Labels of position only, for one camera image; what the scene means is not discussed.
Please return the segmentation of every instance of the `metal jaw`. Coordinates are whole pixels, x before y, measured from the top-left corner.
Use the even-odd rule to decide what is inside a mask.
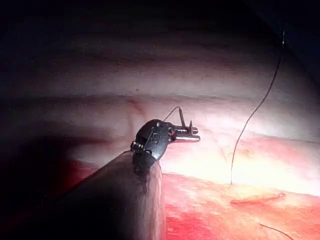
[[[168,128],[169,143],[196,143],[200,141],[198,128],[193,126],[192,120],[189,126],[186,126],[184,115],[181,108],[179,108],[179,115],[181,120],[181,126],[173,125],[171,122],[165,122]]]

